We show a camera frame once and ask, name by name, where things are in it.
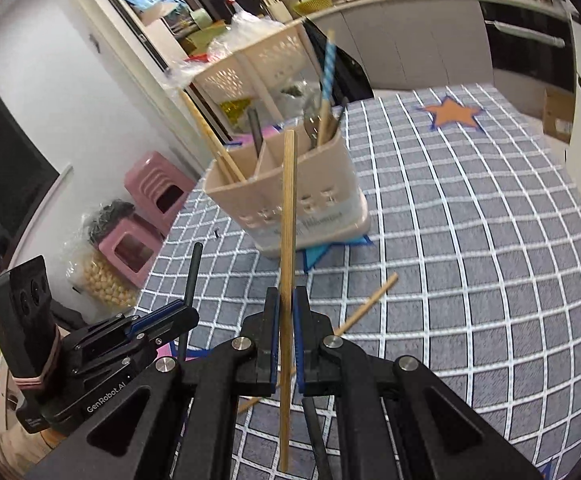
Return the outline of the black plastic bag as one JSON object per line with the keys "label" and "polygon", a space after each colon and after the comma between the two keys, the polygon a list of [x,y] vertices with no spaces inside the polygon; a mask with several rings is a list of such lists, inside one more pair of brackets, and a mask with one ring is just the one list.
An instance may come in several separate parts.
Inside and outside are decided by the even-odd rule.
{"label": "black plastic bag", "polygon": [[[326,35],[311,20],[303,21],[319,65],[324,64]],[[333,104],[340,105],[343,99],[349,103],[371,99],[374,96],[371,84],[360,63],[337,47],[335,56],[335,73],[333,74]]]}

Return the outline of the green colander basket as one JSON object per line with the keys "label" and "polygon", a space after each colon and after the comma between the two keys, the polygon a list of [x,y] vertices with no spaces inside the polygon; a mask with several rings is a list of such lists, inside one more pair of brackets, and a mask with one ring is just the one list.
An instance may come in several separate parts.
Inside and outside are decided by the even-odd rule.
{"label": "green colander basket", "polygon": [[292,6],[292,11],[299,16],[307,16],[323,11],[333,5],[333,0],[301,0]]}

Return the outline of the beige utensil holder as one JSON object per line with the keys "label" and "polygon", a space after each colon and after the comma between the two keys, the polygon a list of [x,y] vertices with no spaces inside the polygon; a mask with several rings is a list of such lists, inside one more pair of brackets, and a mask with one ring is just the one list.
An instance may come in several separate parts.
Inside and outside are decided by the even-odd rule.
{"label": "beige utensil holder", "polygon": [[213,162],[202,191],[264,255],[277,257],[282,250],[290,195],[296,198],[298,249],[348,242],[367,234],[367,200],[340,132],[313,148],[303,127],[288,127],[264,139],[260,151],[247,145],[230,155],[243,179],[228,182]]}

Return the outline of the plain wooden chopstick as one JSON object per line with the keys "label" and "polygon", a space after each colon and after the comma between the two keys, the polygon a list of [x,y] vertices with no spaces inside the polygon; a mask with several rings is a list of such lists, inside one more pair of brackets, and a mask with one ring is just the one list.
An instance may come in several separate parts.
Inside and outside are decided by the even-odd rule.
{"label": "plain wooden chopstick", "polygon": [[285,133],[283,166],[282,236],[281,236],[281,406],[280,406],[280,459],[278,470],[286,472],[289,462],[291,370],[292,370],[292,298],[295,285],[296,255],[296,177],[297,135],[289,129]]}

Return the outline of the wooden chopstick on table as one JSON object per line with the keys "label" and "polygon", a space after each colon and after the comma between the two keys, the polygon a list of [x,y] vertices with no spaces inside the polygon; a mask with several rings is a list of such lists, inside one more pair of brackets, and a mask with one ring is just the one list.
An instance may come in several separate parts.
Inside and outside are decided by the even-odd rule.
{"label": "wooden chopstick on table", "polygon": [[[343,334],[345,334],[349,330],[351,330],[351,328],[356,323],[359,323],[360,319],[364,318],[364,316],[367,315],[367,312],[369,310],[371,310],[371,308],[374,307],[375,304],[377,304],[377,302],[381,298],[383,298],[383,296],[385,296],[386,293],[389,292],[389,290],[395,284],[397,284],[397,281],[399,281],[399,274],[397,274],[397,272],[394,272],[389,276],[389,278],[387,278],[387,281],[379,287],[379,289],[376,289],[375,292],[373,292],[373,295],[371,295],[371,297],[369,297],[368,300],[366,300],[364,302],[364,304],[362,304],[361,307],[358,307],[345,320],[345,322],[343,322],[339,327],[336,328],[336,330],[333,331],[333,334],[335,336],[342,336]],[[240,403],[240,406],[238,407],[238,410],[237,410],[237,414],[240,415],[240,414],[246,413],[251,408],[253,408],[255,405],[257,405],[260,401],[261,401],[261,398],[251,398],[245,402]]]}

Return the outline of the beige plastic basket rack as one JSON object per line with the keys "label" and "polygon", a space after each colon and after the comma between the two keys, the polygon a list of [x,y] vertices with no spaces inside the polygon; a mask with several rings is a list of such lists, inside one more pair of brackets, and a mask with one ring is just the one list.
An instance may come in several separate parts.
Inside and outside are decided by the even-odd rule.
{"label": "beige plastic basket rack", "polygon": [[212,61],[192,86],[228,136],[250,130],[248,112],[272,126],[319,107],[322,68],[304,22],[275,30]]}

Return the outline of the metal spoon black handle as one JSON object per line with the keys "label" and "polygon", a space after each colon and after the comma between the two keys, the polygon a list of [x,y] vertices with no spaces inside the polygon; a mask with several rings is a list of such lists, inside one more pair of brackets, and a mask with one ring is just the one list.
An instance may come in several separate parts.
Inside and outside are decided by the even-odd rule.
{"label": "metal spoon black handle", "polygon": [[319,96],[307,100],[303,107],[303,128],[305,134],[310,140],[310,148],[316,148],[317,138],[319,137],[319,109],[321,108],[321,99]]}

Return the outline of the yellow patterned chopstick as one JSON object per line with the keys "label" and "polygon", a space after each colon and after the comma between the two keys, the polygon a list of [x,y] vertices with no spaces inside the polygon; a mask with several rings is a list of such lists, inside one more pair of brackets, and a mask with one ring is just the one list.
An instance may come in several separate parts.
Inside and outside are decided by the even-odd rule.
{"label": "yellow patterned chopstick", "polygon": [[190,96],[182,89],[179,89],[178,93],[207,141],[208,148],[214,157],[221,174],[223,174],[225,181],[228,183],[245,182],[246,178],[242,173],[242,170],[238,168],[233,157],[220,142],[219,138],[205,120],[205,117],[202,116],[202,113],[200,113],[200,110],[197,108]]}

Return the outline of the black utensil handle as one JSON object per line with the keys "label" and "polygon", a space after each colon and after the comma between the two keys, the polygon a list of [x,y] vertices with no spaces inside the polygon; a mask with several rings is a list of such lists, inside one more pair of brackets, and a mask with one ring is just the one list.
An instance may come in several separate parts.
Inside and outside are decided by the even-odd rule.
{"label": "black utensil handle", "polygon": [[348,98],[344,97],[341,101],[341,107],[340,107],[339,113],[335,119],[335,122],[333,123],[333,125],[330,128],[330,137],[331,138],[336,136],[336,134],[339,130],[340,124],[342,122],[342,118],[343,118],[343,116],[345,116],[345,112],[347,111],[348,105],[349,105],[349,100],[348,100]]}

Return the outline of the orange star sticker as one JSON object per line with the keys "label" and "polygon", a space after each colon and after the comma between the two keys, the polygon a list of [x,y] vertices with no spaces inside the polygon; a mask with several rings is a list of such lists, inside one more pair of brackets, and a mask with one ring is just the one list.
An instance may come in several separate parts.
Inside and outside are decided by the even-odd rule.
{"label": "orange star sticker", "polygon": [[476,117],[483,112],[481,107],[466,106],[446,96],[439,104],[426,105],[417,108],[417,112],[430,116],[430,129],[437,130],[446,125],[460,125],[479,130]]}

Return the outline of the black chopstick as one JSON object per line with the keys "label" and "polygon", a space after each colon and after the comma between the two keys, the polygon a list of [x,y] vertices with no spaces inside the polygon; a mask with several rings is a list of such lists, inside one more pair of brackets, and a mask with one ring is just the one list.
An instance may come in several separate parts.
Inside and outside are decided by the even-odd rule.
{"label": "black chopstick", "polygon": [[254,142],[257,156],[260,156],[263,144],[263,135],[259,115],[255,108],[249,108],[249,110],[247,110],[247,115],[251,129],[252,142]]}
{"label": "black chopstick", "polygon": [[[202,261],[202,243],[196,242],[193,247],[193,255],[190,264],[190,268],[188,269],[187,281],[186,281],[186,289],[184,294],[184,304],[187,308],[193,307],[194,301],[194,293],[198,278],[198,271],[200,266],[200,261]],[[187,357],[187,341],[188,341],[188,333],[190,332],[190,328],[184,330],[184,332],[179,336],[178,340],[178,360],[181,364],[186,361]]]}

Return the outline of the knife block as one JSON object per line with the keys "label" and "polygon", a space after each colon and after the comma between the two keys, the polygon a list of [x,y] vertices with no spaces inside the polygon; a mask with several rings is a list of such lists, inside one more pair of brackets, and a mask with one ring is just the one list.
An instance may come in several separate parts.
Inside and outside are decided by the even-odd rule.
{"label": "knife block", "polygon": [[282,0],[262,0],[266,11],[275,21],[288,23],[292,21],[292,16]]}

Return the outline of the green dish soap bottle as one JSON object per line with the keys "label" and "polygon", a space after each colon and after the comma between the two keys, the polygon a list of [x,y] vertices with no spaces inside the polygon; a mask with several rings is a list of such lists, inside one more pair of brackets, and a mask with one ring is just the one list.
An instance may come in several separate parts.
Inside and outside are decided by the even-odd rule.
{"label": "green dish soap bottle", "polygon": [[228,11],[230,11],[232,16],[244,12],[244,8],[237,0],[225,0],[225,6],[228,8]]}

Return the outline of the blue patterned chopstick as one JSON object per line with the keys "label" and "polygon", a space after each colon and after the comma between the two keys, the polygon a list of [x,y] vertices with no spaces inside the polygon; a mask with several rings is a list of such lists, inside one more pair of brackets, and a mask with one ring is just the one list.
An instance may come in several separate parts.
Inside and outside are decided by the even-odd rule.
{"label": "blue patterned chopstick", "polygon": [[327,131],[330,116],[330,99],[333,92],[333,76],[335,76],[336,42],[335,31],[330,29],[326,35],[325,56],[323,67],[321,108],[319,109],[319,130],[317,130],[317,145],[327,142]]}

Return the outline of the cardboard box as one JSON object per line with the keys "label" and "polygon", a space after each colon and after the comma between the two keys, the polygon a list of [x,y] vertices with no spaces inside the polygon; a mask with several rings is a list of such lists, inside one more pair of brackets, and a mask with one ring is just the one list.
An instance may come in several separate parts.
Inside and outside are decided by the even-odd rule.
{"label": "cardboard box", "polygon": [[569,144],[575,120],[575,95],[558,88],[546,88],[543,105],[543,132]]}

